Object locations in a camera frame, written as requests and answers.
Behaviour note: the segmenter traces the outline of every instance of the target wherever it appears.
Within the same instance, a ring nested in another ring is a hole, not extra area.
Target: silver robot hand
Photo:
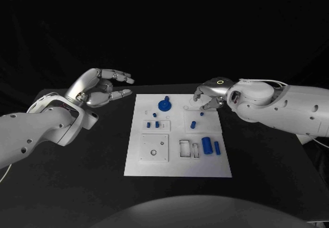
[[[64,93],[64,98],[76,105],[82,106],[85,103],[89,107],[101,107],[109,101],[128,96],[132,92],[128,89],[112,92],[112,84],[108,79],[125,81],[128,84],[134,83],[131,75],[122,71],[111,69],[89,69],[77,78],[70,88]],[[103,92],[92,92],[86,94],[92,88],[99,88]]]
[[[193,94],[193,101],[200,98],[200,94],[204,94],[212,98],[210,101],[203,106],[200,106],[200,110],[206,110],[209,108],[220,108],[223,106],[223,100],[226,100],[226,92],[233,84],[235,82],[232,82],[228,78],[215,77],[197,86]]]

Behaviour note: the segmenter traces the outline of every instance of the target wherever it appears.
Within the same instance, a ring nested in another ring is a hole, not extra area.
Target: black background
[[[324,2],[5,3],[1,112],[26,110],[41,89],[69,88],[93,67],[128,72],[135,85],[225,76],[329,87]]]

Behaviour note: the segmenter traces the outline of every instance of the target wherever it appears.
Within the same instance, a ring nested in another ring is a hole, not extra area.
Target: black tabletop
[[[232,178],[122,175],[135,94],[191,94],[197,86],[124,87],[132,95],[93,109],[99,120],[69,145],[37,146],[0,184],[1,227],[89,227],[138,203],[196,194],[249,200],[305,221],[329,220],[329,190],[295,135],[242,121],[228,106],[217,113]],[[37,98],[64,91],[41,90]]]

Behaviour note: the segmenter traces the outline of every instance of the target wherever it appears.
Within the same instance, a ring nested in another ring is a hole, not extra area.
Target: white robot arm
[[[108,79],[132,84],[129,74],[108,69],[89,69],[66,91],[64,97],[49,93],[30,106],[27,113],[0,117],[0,169],[28,156],[43,141],[64,146],[75,139],[80,128],[90,129],[98,115],[80,106],[101,107],[131,94],[128,89],[112,92]],[[99,88],[103,92],[88,91]]]
[[[278,83],[274,88],[265,81]],[[233,83],[223,77],[212,78],[196,89],[212,97],[200,110],[219,108],[226,101],[238,117],[259,122],[285,132],[329,137],[329,90],[317,87],[287,85],[272,80],[239,79]]]

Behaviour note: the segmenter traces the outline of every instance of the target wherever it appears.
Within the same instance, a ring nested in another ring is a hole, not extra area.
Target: white board
[[[164,96],[168,96],[171,103],[167,112],[161,112],[157,108]],[[203,116],[199,115],[199,106],[204,105],[209,100],[210,98],[204,95],[200,95],[197,102],[193,102],[191,94],[137,94],[125,176],[232,177],[217,112],[215,109],[209,109],[202,111]],[[191,119],[196,121],[194,129],[190,128]],[[160,124],[158,128],[147,128],[147,122],[152,125],[155,121],[163,125]],[[210,138],[212,154],[203,153],[203,137]],[[216,155],[215,152],[215,141],[219,142],[220,155]],[[189,157],[180,156],[180,148],[190,149]]]

